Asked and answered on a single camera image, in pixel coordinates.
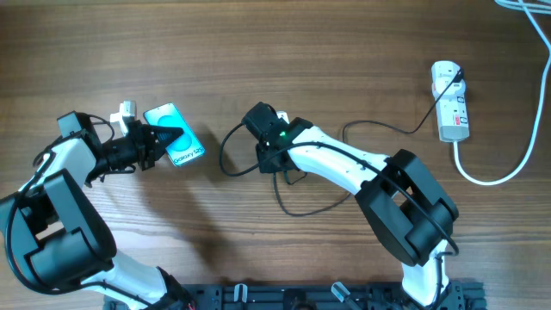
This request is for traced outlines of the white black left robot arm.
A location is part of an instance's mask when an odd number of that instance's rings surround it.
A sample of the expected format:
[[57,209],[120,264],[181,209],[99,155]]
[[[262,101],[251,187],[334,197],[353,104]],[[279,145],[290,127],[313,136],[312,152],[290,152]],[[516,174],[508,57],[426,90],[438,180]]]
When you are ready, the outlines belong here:
[[35,158],[31,179],[1,200],[9,267],[23,286],[43,295],[90,290],[129,309],[190,309],[193,297],[173,276],[118,250],[83,192],[107,175],[152,168],[183,130],[124,116],[122,137],[100,141],[100,123],[76,111],[59,117],[61,135]]

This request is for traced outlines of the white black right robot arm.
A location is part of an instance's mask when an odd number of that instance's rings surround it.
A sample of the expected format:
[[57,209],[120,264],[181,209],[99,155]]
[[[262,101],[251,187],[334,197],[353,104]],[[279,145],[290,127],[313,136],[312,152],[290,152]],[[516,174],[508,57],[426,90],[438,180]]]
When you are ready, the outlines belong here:
[[440,306],[449,284],[444,259],[458,253],[451,234],[459,212],[415,154],[362,151],[264,102],[241,124],[257,139],[261,172],[312,173],[352,194],[375,237],[401,262],[404,292],[421,307]]

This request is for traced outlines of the Galaxy smartphone blue screen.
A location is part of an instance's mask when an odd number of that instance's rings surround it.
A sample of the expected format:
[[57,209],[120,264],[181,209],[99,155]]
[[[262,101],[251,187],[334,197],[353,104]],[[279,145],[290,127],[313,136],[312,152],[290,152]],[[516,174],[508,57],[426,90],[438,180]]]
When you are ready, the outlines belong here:
[[149,125],[164,129],[164,137],[170,141],[165,150],[176,167],[189,164],[205,154],[205,148],[175,103],[149,109],[143,116]]

